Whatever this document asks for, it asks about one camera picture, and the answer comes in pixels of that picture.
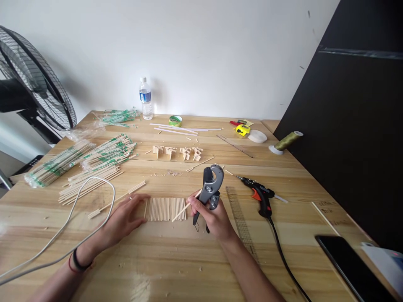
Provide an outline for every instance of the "green tape roll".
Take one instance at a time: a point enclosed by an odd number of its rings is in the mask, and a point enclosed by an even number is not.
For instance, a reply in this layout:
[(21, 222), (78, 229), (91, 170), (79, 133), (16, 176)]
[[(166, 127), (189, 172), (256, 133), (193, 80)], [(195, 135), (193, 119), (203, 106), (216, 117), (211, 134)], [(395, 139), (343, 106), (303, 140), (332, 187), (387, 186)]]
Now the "green tape roll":
[(174, 127), (182, 126), (182, 118), (179, 115), (171, 115), (169, 117), (169, 125)]

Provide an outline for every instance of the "white cable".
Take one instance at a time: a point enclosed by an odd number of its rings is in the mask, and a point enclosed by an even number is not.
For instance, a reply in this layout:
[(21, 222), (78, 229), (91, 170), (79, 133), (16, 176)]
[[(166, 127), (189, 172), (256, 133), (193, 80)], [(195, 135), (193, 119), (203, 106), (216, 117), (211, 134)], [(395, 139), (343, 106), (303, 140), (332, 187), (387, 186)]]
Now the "white cable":
[(85, 181), (85, 183), (81, 186), (81, 188), (80, 188), (80, 190), (79, 190), (79, 192), (78, 192), (78, 194), (77, 194), (76, 200), (74, 201), (73, 207), (71, 208), (70, 214), (68, 215), (68, 218), (67, 218), (65, 224), (64, 224), (64, 225), (61, 227), (61, 229), (56, 233), (56, 235), (53, 236), (53, 238), (45, 245), (45, 247), (44, 247), (39, 253), (37, 253), (34, 257), (32, 257), (31, 259), (29, 259), (28, 261), (25, 261), (25, 262), (22, 263), (22, 264), (20, 264), (20, 265), (14, 267), (14, 268), (12, 268), (12, 269), (10, 269), (9, 271), (3, 273), (3, 274), (0, 276), (0, 278), (2, 278), (2, 277), (4, 277), (4, 276), (8, 275), (9, 273), (11, 273), (11, 272), (15, 271), (16, 269), (18, 269), (18, 268), (24, 266), (25, 264), (27, 264), (27, 263), (29, 263), (29, 262), (35, 260), (36, 258), (38, 258), (38, 257), (49, 247), (49, 245), (56, 239), (56, 237), (64, 230), (64, 228), (66, 227), (66, 225), (69, 223), (70, 218), (71, 218), (71, 215), (72, 215), (73, 210), (74, 210), (74, 207), (76, 206), (77, 200), (78, 200), (79, 197), (80, 197), (81, 190), (84, 188), (84, 186), (86, 185), (86, 183), (87, 183), (90, 179), (92, 179), (92, 178), (97, 178), (97, 179), (99, 179), (99, 180), (102, 180), (102, 181), (106, 182), (107, 184), (109, 184), (109, 185), (112, 187), (112, 190), (113, 190), (112, 203), (111, 203), (111, 205), (110, 205), (109, 213), (108, 213), (108, 216), (106, 217), (105, 221), (104, 221), (96, 230), (94, 230), (90, 235), (88, 235), (87, 237), (85, 237), (79, 244), (77, 244), (77, 245), (76, 245), (75, 247), (73, 247), (70, 251), (68, 251), (64, 256), (60, 257), (59, 259), (57, 259), (57, 260), (55, 260), (55, 261), (52, 261), (52, 262), (49, 262), (49, 263), (46, 263), (46, 264), (42, 264), (42, 265), (36, 266), (36, 267), (34, 267), (34, 268), (30, 268), (29, 270), (26, 270), (26, 271), (23, 271), (23, 272), (21, 272), (21, 273), (18, 273), (17, 275), (15, 275), (15, 276), (13, 276), (13, 277), (10, 277), (10, 278), (8, 278), (8, 279), (5, 279), (5, 280), (3, 280), (3, 281), (0, 281), (0, 286), (2, 286), (3, 284), (8, 283), (8, 282), (10, 282), (10, 281), (13, 281), (13, 280), (15, 280), (15, 279), (17, 279), (17, 278), (19, 278), (19, 277), (22, 277), (22, 276), (24, 276), (24, 275), (26, 275), (26, 274), (28, 274), (28, 273), (32, 273), (33, 271), (37, 271), (37, 270), (39, 270), (39, 269), (42, 269), (42, 268), (51, 266), (51, 265), (56, 264), (57, 262), (63, 260), (63, 259), (66, 258), (68, 255), (70, 255), (71, 252), (73, 252), (76, 248), (78, 248), (81, 244), (83, 244), (85, 241), (87, 241), (92, 235), (94, 235), (96, 232), (98, 232), (98, 231), (105, 225), (105, 223), (107, 223), (107, 221), (109, 220), (110, 214), (111, 214), (111, 212), (112, 212), (113, 204), (115, 203), (115, 194), (116, 194), (115, 187), (114, 187), (109, 181), (107, 181), (107, 180), (105, 180), (105, 179), (103, 179), (103, 178), (100, 178), (100, 177), (97, 177), (97, 176), (91, 176), (91, 177), (89, 177), (89, 178)]

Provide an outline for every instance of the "blue bottle label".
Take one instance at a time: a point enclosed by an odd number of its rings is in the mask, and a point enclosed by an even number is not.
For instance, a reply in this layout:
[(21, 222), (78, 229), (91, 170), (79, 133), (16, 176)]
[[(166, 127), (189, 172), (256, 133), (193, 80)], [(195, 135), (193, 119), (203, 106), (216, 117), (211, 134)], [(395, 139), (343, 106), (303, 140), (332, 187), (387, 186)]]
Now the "blue bottle label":
[(151, 101), (151, 92), (146, 93), (146, 94), (142, 94), (140, 92), (140, 101), (142, 101), (143, 103), (147, 103), (147, 102)]

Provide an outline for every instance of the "hand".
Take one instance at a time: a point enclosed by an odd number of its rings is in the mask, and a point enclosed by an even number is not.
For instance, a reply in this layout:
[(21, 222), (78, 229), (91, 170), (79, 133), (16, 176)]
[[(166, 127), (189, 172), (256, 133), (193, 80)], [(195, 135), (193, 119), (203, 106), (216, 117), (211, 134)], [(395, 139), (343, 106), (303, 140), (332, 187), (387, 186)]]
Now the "hand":
[(108, 222), (78, 247), (77, 259), (81, 265), (89, 264), (102, 251), (118, 244), (133, 230), (146, 223), (147, 220), (143, 218), (134, 219), (137, 205), (146, 198), (150, 198), (150, 195), (132, 193), (117, 205)]
[(203, 205), (194, 197), (197, 193), (198, 191), (190, 195), (186, 201), (191, 204), (191, 216), (193, 217), (197, 212), (199, 212), (204, 217), (210, 232), (221, 242), (228, 241), (234, 238), (234, 236), (236, 237), (237, 235), (230, 223), (230, 219), (228, 218), (227, 211), (225, 210), (221, 198), (218, 201), (217, 207), (214, 210), (210, 210), (208, 203)]

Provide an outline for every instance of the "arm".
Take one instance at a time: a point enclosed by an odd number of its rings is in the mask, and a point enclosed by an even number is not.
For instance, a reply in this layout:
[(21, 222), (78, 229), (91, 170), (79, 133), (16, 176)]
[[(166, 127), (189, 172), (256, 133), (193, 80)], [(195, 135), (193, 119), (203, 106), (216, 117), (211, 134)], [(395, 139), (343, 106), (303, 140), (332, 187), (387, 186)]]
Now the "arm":
[[(118, 244), (124, 237), (137, 229), (145, 219), (134, 219), (137, 205), (149, 198), (146, 194), (131, 194), (118, 204), (108, 222), (92, 237), (77, 248), (77, 260), (81, 266), (89, 265), (102, 251)], [(29, 302), (69, 301), (73, 296), (85, 272), (79, 272), (72, 257), (50, 277), (28, 300)]]
[(235, 233), (222, 200), (215, 210), (209, 210), (194, 197), (195, 194), (187, 200), (192, 205), (191, 215), (199, 212), (206, 220), (210, 232), (220, 242), (246, 300), (285, 301)]

